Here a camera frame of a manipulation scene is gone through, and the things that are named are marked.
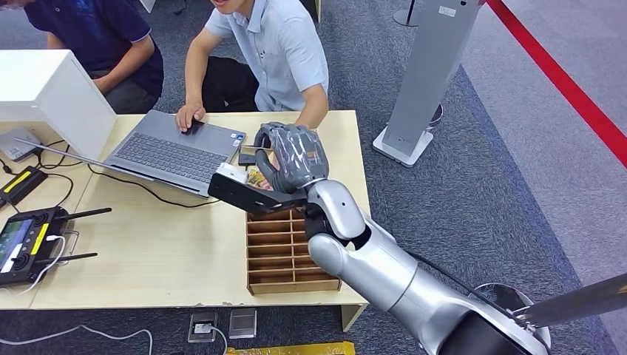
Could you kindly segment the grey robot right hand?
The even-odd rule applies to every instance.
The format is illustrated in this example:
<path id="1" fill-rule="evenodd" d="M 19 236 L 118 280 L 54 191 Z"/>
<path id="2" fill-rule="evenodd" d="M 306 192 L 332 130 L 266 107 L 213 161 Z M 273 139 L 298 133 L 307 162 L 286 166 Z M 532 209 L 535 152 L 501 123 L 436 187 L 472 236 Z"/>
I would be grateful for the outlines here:
<path id="1" fill-rule="evenodd" d="M 292 194 L 329 175 L 320 138 L 305 126 L 262 124 L 254 146 L 256 165 L 274 191 Z"/>

